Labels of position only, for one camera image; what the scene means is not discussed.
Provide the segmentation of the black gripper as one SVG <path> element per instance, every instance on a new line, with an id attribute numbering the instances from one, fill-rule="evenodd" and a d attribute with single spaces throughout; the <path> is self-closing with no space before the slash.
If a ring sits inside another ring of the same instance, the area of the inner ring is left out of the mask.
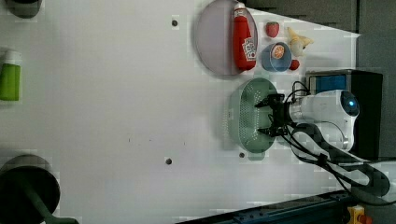
<path id="1" fill-rule="evenodd" d="M 290 103 L 284 102 L 284 98 L 284 94 L 270 94 L 269 97 L 256 104 L 257 108 L 270 106 L 272 109 L 270 128 L 260 128 L 259 133 L 268 136 L 281 136 L 288 133 L 288 127 L 292 124 L 292 119 L 289 112 Z"/>

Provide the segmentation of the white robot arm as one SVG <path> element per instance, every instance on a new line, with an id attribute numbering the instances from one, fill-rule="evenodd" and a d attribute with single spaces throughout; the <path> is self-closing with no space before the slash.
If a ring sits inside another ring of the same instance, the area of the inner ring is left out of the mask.
<path id="1" fill-rule="evenodd" d="M 368 161 L 350 152 L 360 115 L 360 105 L 351 92 L 324 91 L 297 99 L 275 93 L 255 106 L 272 110 L 270 126 L 259 128 L 258 133 L 284 138 L 300 161 L 332 174 L 361 202 L 395 204 L 395 161 Z"/>

